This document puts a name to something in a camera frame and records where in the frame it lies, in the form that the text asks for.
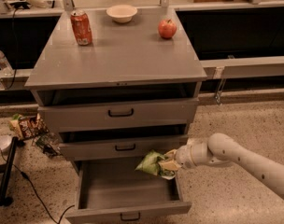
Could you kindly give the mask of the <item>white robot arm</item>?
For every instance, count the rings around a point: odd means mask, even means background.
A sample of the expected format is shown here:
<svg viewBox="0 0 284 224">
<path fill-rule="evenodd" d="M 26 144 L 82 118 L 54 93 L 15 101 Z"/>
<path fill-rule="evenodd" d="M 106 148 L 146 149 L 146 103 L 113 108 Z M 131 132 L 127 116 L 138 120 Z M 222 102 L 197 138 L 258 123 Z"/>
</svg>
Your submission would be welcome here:
<svg viewBox="0 0 284 224">
<path fill-rule="evenodd" d="M 168 151 L 165 157 L 159 165 L 168 171 L 200 165 L 221 167 L 233 162 L 284 200 L 284 165 L 242 147 L 226 134 L 214 133 L 205 143 L 181 146 Z"/>
</svg>

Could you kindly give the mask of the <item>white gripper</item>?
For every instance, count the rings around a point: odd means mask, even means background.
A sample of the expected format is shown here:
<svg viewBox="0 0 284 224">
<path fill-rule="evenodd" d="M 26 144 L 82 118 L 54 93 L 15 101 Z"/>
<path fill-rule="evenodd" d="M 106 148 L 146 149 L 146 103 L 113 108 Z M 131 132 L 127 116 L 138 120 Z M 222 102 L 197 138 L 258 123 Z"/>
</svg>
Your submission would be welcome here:
<svg viewBox="0 0 284 224">
<path fill-rule="evenodd" d="M 164 154 L 168 161 L 159 161 L 159 165 L 167 171 L 193 169 L 196 167 L 192 160 L 192 147 L 182 146 L 178 150 L 172 149 Z"/>
</svg>

